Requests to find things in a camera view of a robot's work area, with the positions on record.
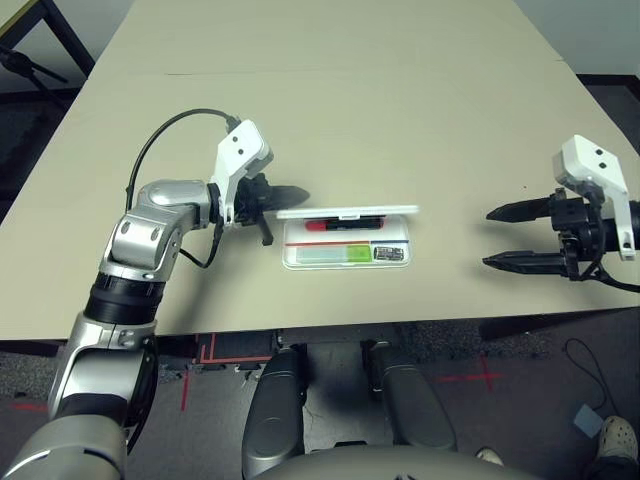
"floor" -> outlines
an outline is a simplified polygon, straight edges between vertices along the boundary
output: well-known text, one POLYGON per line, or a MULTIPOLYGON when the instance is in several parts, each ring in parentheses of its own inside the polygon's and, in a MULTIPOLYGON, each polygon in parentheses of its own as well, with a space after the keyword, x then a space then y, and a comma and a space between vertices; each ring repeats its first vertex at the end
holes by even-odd
MULTIPOLYGON (((617 87, 589 91, 640 152, 640 102, 617 87)), ((19 188, 19 181, 11 183, 5 173, 16 168, 18 156, 27 161, 11 171, 17 172, 15 178, 26 178, 55 129, 55 115, 41 103, 0 105, 0 132, 5 132, 0 138, 0 202, 4 199, 5 205, 19 188), (23 128, 6 133, 9 124, 23 128)), ((306 450, 330 448, 338 441, 391 442, 384 411, 370 399, 361 368, 359 340, 367 338, 390 339, 412 355, 447 409, 463 454, 491 446, 514 468, 548 479, 580 478, 596 442, 572 420, 582 404, 600 403, 602 393, 563 353, 571 337, 591 347, 620 414, 639 431, 640 309, 577 316, 560 327, 495 342, 480 339, 479 324, 417 322, 282 332, 285 343, 308 343, 313 381, 304 407, 306 450)), ((594 369, 580 347, 571 351, 594 369)), ((46 421, 45 398, 54 370, 55 359, 0 352, 0 471, 46 421)), ((163 377, 148 424, 129 457, 129 478, 241 478, 244 420, 259 371, 229 367, 185 373, 163 377)), ((611 402, 598 413, 614 413, 611 402)))

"red tape mark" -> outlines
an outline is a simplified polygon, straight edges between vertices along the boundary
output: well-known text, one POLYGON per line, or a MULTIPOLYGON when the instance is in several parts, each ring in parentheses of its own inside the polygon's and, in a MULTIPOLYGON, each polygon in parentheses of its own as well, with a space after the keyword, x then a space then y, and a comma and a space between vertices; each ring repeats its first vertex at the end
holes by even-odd
POLYGON ((13 403, 11 404, 11 408, 14 410, 23 410, 27 412, 46 412, 46 405, 38 405, 35 403, 13 403))
POLYGON ((215 358, 213 356, 216 348, 216 334, 211 334, 211 345, 209 346, 209 358, 205 357, 206 345, 202 345, 200 349, 200 362, 201 364, 222 364, 222 363, 242 363, 242 362, 256 362, 264 363, 271 360, 271 355, 262 357, 229 357, 229 358, 215 358))
POLYGON ((493 380, 502 377, 504 377, 504 374, 502 373, 481 373, 477 375, 446 375, 443 377, 435 377, 433 381, 435 383, 472 382, 475 380, 493 380))
POLYGON ((493 392, 493 383, 491 382, 491 375, 489 374, 489 364, 487 362, 487 356, 484 353, 480 354, 480 362, 482 362, 482 370, 484 371, 484 379, 487 382, 487 390, 493 392))
POLYGON ((184 382, 182 384, 182 403, 180 404, 180 411, 184 412, 187 409, 187 395, 189 393, 189 370, 184 371, 184 382))

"table leg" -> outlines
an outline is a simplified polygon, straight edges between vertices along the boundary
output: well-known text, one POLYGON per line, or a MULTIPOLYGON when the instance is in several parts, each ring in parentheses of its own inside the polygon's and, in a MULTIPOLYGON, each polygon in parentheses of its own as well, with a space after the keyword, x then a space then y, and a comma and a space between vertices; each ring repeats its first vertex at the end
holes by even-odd
POLYGON ((88 77, 95 65, 91 54, 82 44, 60 10, 58 10, 58 7, 53 3, 53 0, 40 0, 40 4, 46 9, 46 14, 43 17, 44 21, 47 22, 53 34, 78 64, 80 70, 88 77))

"red marker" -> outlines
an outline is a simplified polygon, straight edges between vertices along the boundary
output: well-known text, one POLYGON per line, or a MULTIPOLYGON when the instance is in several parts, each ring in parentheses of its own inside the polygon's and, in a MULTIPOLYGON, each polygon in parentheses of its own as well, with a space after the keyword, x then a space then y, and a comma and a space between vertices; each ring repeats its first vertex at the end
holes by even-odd
POLYGON ((327 230, 378 230, 384 225, 384 217, 360 217, 357 220, 308 220, 304 226, 309 232, 325 232, 327 230))

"shoe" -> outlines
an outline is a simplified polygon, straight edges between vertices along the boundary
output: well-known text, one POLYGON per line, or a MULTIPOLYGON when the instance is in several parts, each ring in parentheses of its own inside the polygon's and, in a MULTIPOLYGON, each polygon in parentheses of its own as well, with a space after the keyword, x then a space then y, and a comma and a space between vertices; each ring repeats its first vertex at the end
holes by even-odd
POLYGON ((495 463, 496 465, 500 465, 504 467, 504 463, 502 463, 502 459, 498 456, 498 454, 491 450, 490 448, 484 447, 478 450, 476 453, 476 457, 480 460, 484 460, 485 462, 495 463))
POLYGON ((638 440, 624 418, 607 417, 602 424, 596 458, 600 457, 624 457, 638 462, 638 440))

